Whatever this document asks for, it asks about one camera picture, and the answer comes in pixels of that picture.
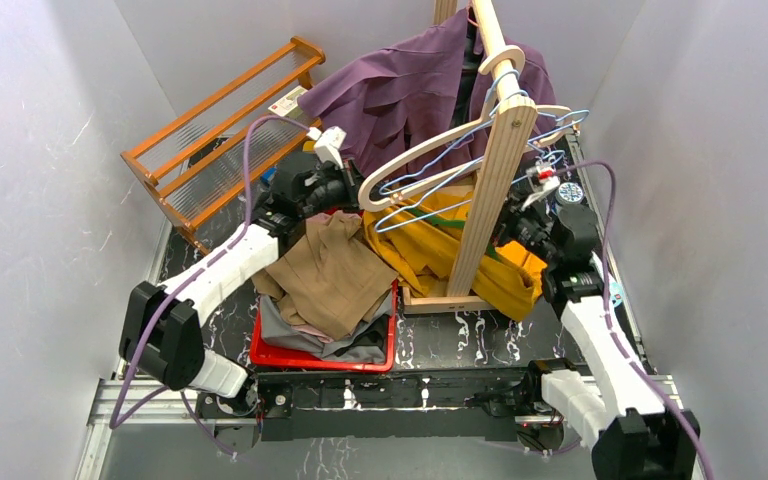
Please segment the green hanger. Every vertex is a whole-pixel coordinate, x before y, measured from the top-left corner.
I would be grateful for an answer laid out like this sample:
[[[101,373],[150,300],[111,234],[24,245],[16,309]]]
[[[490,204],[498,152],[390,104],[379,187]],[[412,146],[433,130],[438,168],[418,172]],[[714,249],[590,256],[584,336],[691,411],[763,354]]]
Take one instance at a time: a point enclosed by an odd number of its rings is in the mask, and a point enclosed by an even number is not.
[[[462,230],[466,223],[466,221],[462,219],[449,219],[437,214],[424,213],[419,208],[411,208],[409,209],[409,212],[416,216],[423,216],[423,220],[426,223],[429,223],[430,225],[435,227],[445,227],[445,228],[451,228],[456,230]],[[492,242],[488,244],[485,251],[485,255],[493,259],[499,258],[499,254],[496,251],[496,247]]]

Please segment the khaki tan garment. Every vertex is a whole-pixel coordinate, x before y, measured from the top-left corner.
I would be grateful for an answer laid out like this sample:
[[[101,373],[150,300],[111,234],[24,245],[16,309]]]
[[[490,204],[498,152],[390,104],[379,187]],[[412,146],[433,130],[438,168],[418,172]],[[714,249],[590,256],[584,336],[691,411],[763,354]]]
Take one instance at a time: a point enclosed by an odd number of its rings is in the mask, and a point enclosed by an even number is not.
[[[341,340],[372,319],[396,278],[364,243],[361,217],[338,211],[308,219],[304,235],[252,282],[287,324]]]

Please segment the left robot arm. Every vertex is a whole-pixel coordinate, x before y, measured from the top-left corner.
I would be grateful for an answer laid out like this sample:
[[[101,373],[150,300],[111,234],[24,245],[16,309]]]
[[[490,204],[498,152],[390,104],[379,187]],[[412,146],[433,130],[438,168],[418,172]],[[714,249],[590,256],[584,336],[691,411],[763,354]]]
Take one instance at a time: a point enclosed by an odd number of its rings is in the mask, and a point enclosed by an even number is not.
[[[313,154],[293,152],[260,183],[249,223],[184,272],[159,285],[143,281],[130,294],[119,355],[172,391],[219,396],[235,416],[254,411],[259,391],[249,370],[203,344],[201,328],[214,310],[301,238],[307,219],[357,209],[362,175]]]

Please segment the pink ruffled garment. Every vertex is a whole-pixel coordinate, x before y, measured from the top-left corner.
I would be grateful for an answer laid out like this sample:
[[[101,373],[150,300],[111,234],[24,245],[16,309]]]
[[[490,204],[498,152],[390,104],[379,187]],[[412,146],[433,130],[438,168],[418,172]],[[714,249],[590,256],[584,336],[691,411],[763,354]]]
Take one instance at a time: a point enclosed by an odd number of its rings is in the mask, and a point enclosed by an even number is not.
[[[342,319],[347,300],[340,255],[348,244],[340,215],[318,214],[305,223],[303,238],[287,254],[285,290],[296,314],[293,328],[328,344],[348,335]]]

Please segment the mustard yellow garment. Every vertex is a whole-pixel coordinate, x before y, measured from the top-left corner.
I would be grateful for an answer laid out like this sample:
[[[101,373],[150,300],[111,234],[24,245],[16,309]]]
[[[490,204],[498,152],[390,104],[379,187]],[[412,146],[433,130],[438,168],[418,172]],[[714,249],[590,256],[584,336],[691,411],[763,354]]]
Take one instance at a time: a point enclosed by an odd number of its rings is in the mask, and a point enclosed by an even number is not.
[[[430,195],[420,206],[424,213],[467,220],[471,192],[457,195],[453,189]],[[362,214],[365,241],[393,270],[401,283],[418,297],[431,297],[445,290],[459,250],[462,230],[435,227],[409,209],[388,207]],[[518,244],[496,247],[498,259],[484,256],[471,287],[494,309],[520,321],[533,310],[542,295],[542,273],[546,262]]]

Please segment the grey pleated skirt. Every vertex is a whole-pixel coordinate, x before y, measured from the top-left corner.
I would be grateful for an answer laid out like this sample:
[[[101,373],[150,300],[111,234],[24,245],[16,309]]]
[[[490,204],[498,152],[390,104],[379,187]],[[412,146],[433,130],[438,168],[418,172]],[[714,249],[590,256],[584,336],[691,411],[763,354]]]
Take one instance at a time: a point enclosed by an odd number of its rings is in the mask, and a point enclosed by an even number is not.
[[[348,335],[333,339],[305,322],[290,325],[275,301],[260,295],[261,338],[269,346],[305,352],[318,360],[383,364],[387,357],[386,337],[393,314],[392,300],[392,293],[383,295]]]

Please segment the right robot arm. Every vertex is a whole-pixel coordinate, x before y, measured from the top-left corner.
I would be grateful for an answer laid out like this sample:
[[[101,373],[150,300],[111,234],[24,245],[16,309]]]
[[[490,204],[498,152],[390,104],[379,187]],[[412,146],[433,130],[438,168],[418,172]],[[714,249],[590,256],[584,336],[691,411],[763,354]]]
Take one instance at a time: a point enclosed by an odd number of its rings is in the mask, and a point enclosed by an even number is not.
[[[600,243],[595,213],[581,204],[549,211],[531,194],[503,208],[498,238],[514,241],[547,264],[542,293],[583,354],[591,380],[566,360],[533,361],[525,405],[553,409],[591,455],[598,479],[693,479],[699,423],[646,371],[612,317],[604,271],[592,257]]]

